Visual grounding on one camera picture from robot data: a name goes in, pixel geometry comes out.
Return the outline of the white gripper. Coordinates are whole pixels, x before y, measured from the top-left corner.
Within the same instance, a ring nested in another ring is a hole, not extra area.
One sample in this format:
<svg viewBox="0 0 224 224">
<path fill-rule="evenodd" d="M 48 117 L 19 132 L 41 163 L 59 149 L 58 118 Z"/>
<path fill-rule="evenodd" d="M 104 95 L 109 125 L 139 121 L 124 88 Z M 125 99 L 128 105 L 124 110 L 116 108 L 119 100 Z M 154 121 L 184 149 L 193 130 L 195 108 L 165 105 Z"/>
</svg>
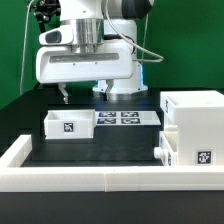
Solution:
<svg viewBox="0 0 224 224">
<path fill-rule="evenodd" d="M 112 79 L 128 79 L 133 74 L 131 52 L 131 47 L 118 39 L 105 41 L 96 53 L 73 53 L 70 46 L 42 47 L 36 56 L 36 78 L 44 84 L 59 83 L 65 104 L 69 103 L 66 83 L 106 80 L 108 100 Z"/>
</svg>

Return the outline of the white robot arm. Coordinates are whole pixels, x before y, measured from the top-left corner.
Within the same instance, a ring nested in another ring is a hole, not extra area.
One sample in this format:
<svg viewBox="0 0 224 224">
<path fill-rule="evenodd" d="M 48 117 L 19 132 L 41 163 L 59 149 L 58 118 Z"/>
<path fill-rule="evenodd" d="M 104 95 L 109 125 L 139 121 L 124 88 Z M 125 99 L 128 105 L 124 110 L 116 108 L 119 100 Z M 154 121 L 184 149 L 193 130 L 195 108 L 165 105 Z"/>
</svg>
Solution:
<svg viewBox="0 0 224 224">
<path fill-rule="evenodd" d="M 36 78 L 61 92 L 73 82 L 94 81 L 93 92 L 111 100 L 143 95 L 137 58 L 137 19 L 154 0 L 39 0 L 35 16 L 42 48 Z"/>
</svg>

